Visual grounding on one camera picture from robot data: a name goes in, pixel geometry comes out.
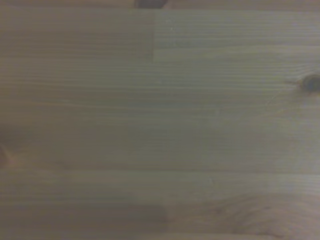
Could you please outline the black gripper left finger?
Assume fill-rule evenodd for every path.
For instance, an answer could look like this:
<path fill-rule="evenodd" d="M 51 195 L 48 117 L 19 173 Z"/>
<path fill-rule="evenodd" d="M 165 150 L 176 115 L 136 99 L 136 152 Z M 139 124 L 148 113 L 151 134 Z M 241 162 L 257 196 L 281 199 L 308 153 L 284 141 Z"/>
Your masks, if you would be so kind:
<path fill-rule="evenodd" d="M 135 0 L 134 7 L 137 9 L 151 9 L 152 2 L 150 0 Z"/>

